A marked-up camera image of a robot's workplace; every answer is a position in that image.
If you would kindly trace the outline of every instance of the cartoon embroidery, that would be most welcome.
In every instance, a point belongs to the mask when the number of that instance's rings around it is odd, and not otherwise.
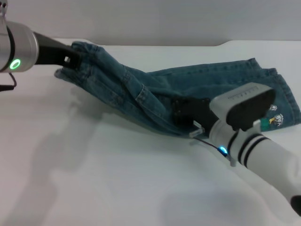
[[[271,105],[269,107],[269,111],[276,111],[277,110],[277,106],[276,105]]]
[[[265,131],[268,130],[271,127],[271,125],[276,125],[277,127],[281,126],[283,123],[283,119],[284,117],[282,114],[276,114],[271,119],[261,119],[261,129]]]

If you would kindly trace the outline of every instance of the denim fabric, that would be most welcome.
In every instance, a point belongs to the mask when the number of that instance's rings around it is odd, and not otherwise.
[[[265,84],[276,91],[274,105],[261,120],[264,131],[301,122],[299,107],[283,77],[276,69],[262,69],[255,59],[145,73],[120,64],[97,45],[75,42],[72,48],[83,54],[83,62],[76,71],[58,70],[57,78],[169,135],[187,136],[191,132],[174,125],[171,98],[213,99],[249,82]]]

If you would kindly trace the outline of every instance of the white wall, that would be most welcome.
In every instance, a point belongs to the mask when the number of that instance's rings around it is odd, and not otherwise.
[[[8,20],[104,45],[301,40],[300,0],[8,0]]]

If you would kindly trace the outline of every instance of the white tabletop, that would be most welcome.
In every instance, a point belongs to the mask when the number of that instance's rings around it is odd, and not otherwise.
[[[70,44],[73,40],[61,40]],[[105,49],[146,72],[255,57],[301,106],[301,42]],[[204,145],[148,131],[72,84],[57,66],[16,74],[0,93],[2,226],[279,226],[294,213],[262,179]],[[2,74],[0,83],[10,82]],[[300,155],[301,126],[266,136]]]

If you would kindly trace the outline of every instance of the blue denim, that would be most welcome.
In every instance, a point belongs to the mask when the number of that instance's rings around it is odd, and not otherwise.
[[[187,136],[191,132],[174,125],[173,97],[213,99],[249,82],[265,84],[276,91],[274,105],[261,120],[263,131],[301,122],[299,107],[283,77],[276,69],[262,69],[255,59],[145,73],[120,64],[97,45],[75,42],[72,48],[83,54],[83,62],[76,71],[58,70],[57,78],[83,88],[122,113],[169,135]]]

